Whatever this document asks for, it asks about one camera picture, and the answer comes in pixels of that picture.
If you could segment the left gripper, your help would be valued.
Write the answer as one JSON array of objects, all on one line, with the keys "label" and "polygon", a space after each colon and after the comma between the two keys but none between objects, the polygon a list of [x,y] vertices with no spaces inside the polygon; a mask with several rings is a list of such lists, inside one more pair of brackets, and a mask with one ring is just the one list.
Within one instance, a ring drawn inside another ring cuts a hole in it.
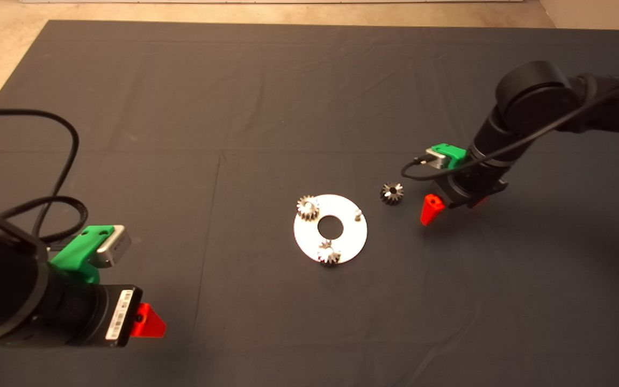
[{"label": "left gripper", "polygon": [[160,339],[167,324],[135,285],[93,285],[96,306],[88,326],[81,333],[81,345],[125,347],[131,338]]}]

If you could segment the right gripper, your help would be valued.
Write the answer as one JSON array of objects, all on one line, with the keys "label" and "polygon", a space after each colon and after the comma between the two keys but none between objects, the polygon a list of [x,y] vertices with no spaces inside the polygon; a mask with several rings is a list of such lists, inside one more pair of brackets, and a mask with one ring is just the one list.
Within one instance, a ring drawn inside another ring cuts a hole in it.
[{"label": "right gripper", "polygon": [[484,162],[455,174],[436,178],[431,193],[423,198],[420,223],[430,225],[444,209],[460,206],[473,208],[488,200],[488,196],[504,191],[508,182],[503,176],[509,171],[508,162]]}]

